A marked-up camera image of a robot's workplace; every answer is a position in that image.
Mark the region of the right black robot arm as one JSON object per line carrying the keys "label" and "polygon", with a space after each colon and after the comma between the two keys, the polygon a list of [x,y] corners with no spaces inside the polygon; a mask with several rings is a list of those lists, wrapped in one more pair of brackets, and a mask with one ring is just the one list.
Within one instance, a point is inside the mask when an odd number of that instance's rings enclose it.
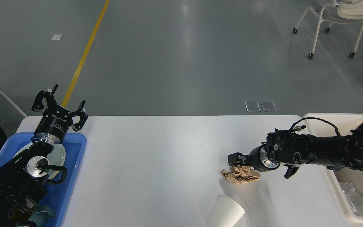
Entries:
{"label": "right black robot arm", "polygon": [[252,166],[259,172],[273,171],[281,164],[287,167],[286,179],[293,176],[302,164],[317,164],[329,170],[343,168],[363,171],[363,123],[351,130],[350,135],[341,135],[337,126],[331,125],[336,135],[317,137],[299,134],[305,125],[295,122],[287,130],[275,129],[267,134],[266,141],[250,154],[234,153],[228,156],[230,166]]}

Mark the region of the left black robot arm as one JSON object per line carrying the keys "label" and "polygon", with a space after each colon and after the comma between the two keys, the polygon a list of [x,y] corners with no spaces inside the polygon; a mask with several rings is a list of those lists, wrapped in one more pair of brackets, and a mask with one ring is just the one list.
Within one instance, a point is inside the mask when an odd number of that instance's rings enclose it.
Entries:
{"label": "left black robot arm", "polygon": [[71,112],[52,90],[40,91],[32,111],[42,112],[34,135],[17,133],[0,151],[0,227],[60,227],[69,205],[86,137],[83,100]]}

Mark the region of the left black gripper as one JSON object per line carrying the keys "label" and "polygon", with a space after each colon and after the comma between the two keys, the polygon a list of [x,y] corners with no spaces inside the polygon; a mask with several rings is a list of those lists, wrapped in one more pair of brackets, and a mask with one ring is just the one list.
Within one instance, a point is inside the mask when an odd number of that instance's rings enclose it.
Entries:
{"label": "left black gripper", "polygon": [[[69,127],[75,132],[81,130],[89,118],[89,115],[84,110],[86,100],[81,101],[78,109],[74,112],[70,112],[68,109],[57,104],[54,93],[58,86],[58,84],[55,84],[51,91],[41,90],[36,95],[31,108],[33,112],[43,113],[34,136],[39,140],[47,138],[53,141],[54,144],[62,144]],[[79,121],[75,123],[74,117],[79,117]]]}

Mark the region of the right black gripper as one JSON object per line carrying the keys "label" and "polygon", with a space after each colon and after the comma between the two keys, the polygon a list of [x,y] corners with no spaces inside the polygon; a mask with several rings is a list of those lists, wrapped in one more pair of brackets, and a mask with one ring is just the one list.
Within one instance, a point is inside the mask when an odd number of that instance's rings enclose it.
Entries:
{"label": "right black gripper", "polygon": [[252,166],[259,172],[274,171],[280,167],[280,163],[273,163],[267,157],[265,145],[254,148],[250,154],[233,153],[228,155],[230,166]]}

